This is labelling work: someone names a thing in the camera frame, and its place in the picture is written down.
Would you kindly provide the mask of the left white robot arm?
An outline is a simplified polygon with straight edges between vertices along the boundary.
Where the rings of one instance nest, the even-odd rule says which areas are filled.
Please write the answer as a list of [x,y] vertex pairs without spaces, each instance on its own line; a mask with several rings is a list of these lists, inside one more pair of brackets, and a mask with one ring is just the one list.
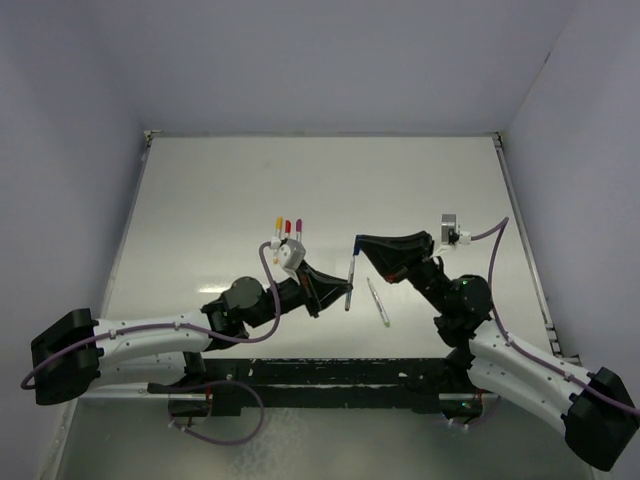
[[316,318],[351,290],[351,281],[302,262],[290,278],[267,286],[240,277],[216,300],[174,317],[113,321],[94,318],[88,308],[75,309],[32,340],[33,367],[20,386],[34,391],[37,404],[55,405],[125,382],[131,363],[151,358],[168,367],[182,391],[194,392],[205,382],[204,365],[192,358],[173,365],[174,354],[250,344],[250,329],[265,324],[276,329],[283,315],[298,308]]

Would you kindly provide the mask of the blue pen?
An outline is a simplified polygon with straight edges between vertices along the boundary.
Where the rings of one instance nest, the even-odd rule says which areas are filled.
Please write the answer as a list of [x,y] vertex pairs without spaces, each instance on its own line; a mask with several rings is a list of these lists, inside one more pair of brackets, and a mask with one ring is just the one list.
[[351,256],[351,260],[350,260],[350,264],[349,264],[349,270],[348,270],[348,276],[347,276],[347,281],[348,281],[348,284],[349,284],[349,291],[345,295],[345,302],[344,302],[344,310],[345,310],[345,312],[349,312],[350,309],[351,309],[357,256],[353,256],[353,249],[352,249],[352,256]]

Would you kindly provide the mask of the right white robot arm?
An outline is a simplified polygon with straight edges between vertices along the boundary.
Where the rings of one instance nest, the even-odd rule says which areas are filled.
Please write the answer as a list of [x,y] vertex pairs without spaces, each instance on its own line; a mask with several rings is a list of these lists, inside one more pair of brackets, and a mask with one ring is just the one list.
[[621,377],[591,372],[548,354],[500,323],[487,280],[449,278],[425,231],[404,237],[359,235],[364,254],[389,284],[409,282],[437,311],[437,332],[451,347],[446,383],[492,392],[558,431],[581,460],[609,472],[639,430],[639,410]]

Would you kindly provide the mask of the green pen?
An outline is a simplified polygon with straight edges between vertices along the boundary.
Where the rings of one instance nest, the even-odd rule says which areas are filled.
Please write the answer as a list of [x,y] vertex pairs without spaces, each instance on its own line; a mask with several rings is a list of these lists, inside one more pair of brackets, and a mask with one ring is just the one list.
[[372,296],[372,299],[374,301],[374,304],[376,306],[376,309],[377,309],[377,311],[379,313],[379,316],[380,316],[380,318],[381,318],[381,320],[383,322],[383,325],[386,328],[390,328],[391,327],[391,322],[390,322],[389,316],[388,316],[388,314],[387,314],[387,312],[386,312],[386,310],[384,308],[383,302],[382,302],[382,300],[381,300],[381,298],[380,298],[380,296],[379,296],[379,294],[378,294],[378,292],[377,292],[377,290],[376,290],[376,288],[375,288],[375,286],[374,286],[374,284],[373,284],[373,282],[371,281],[370,278],[367,278],[367,284],[368,284],[368,288],[369,288],[370,294]]

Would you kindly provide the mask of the yellow pen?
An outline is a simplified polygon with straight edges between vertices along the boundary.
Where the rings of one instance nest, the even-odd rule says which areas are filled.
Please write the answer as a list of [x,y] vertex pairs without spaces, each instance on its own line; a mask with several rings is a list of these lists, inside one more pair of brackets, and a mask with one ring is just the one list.
[[282,240],[282,232],[283,232],[283,228],[281,230],[276,229],[275,226],[275,233],[274,236],[272,238],[271,241],[271,250],[273,251],[273,263],[277,264],[278,263],[278,257],[277,257],[277,251],[281,245],[281,240]]

